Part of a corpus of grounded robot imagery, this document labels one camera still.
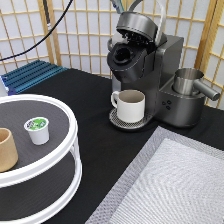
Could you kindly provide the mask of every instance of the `black cable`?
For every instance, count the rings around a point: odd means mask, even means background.
[[[49,33],[42,40],[40,40],[33,47],[29,48],[28,50],[26,50],[26,51],[24,51],[20,54],[16,54],[16,55],[13,55],[13,56],[10,56],[10,57],[7,57],[7,58],[2,58],[2,59],[0,59],[0,61],[5,61],[5,60],[8,60],[8,59],[15,58],[15,57],[21,56],[23,54],[26,54],[27,52],[33,50],[35,47],[37,47],[39,44],[41,44],[43,41],[45,41],[51,35],[51,33],[54,31],[54,29],[57,27],[57,25],[61,22],[61,20],[64,18],[65,14],[67,13],[67,11],[68,11],[70,5],[72,4],[72,2],[73,2],[73,0],[70,0],[70,2],[68,3],[68,6],[66,7],[66,9],[63,12],[62,16],[60,17],[60,19],[55,23],[53,28],[49,31]]]

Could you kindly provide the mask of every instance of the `black tabletop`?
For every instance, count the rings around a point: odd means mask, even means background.
[[[139,132],[126,133],[109,122],[111,92],[111,80],[74,69],[24,92],[63,101],[78,121],[81,184],[70,203],[47,224],[85,223],[158,126],[224,150],[224,111],[205,106],[193,128],[177,129],[153,120]]]

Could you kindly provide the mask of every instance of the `paper cup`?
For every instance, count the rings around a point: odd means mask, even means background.
[[[16,145],[12,132],[0,128],[0,173],[12,168],[18,160]]]
[[[49,121],[45,117],[35,117],[28,120],[24,128],[28,131],[30,138],[35,145],[43,145],[49,140]]]

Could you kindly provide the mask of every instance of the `white paper wall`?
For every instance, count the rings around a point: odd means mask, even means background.
[[[209,106],[217,107],[224,110],[224,11],[220,23],[217,26],[217,34],[213,43],[212,50],[208,61],[208,67],[205,72],[207,83],[211,85],[215,90],[221,93],[221,100],[213,102],[208,100]]]
[[[56,20],[67,2],[53,0]],[[168,2],[165,33],[184,37],[185,47],[180,67],[194,67],[210,0],[183,0],[181,7],[180,0]],[[153,0],[140,3],[135,11],[159,23],[160,8]],[[119,15],[109,0],[76,0],[66,15],[66,21],[63,20],[58,27],[62,65],[81,68],[94,74],[110,75],[106,62],[107,41],[116,32],[118,19]]]
[[[43,38],[37,0],[1,0],[0,10],[0,58],[21,53]],[[49,61],[45,42],[25,55],[0,62],[0,75],[36,59]]]

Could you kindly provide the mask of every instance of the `gray mat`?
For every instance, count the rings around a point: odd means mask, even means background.
[[[165,139],[109,223],[222,223],[223,170],[223,160]]]
[[[114,187],[106,195],[96,211],[87,220],[87,224],[102,224],[109,222],[111,216],[165,138],[224,160],[224,153],[222,151],[158,127],[136,158],[130,163],[128,168],[116,182]]]
[[[50,140],[44,145],[34,145],[24,129],[25,122],[34,117],[46,117],[49,120]],[[0,104],[0,118],[0,128],[12,131],[19,155],[17,164],[11,170],[45,157],[61,144],[69,130],[65,112],[45,102],[24,100]]]
[[[75,175],[75,162],[68,153],[51,169],[20,184],[0,189],[0,222],[28,217],[58,200]]]

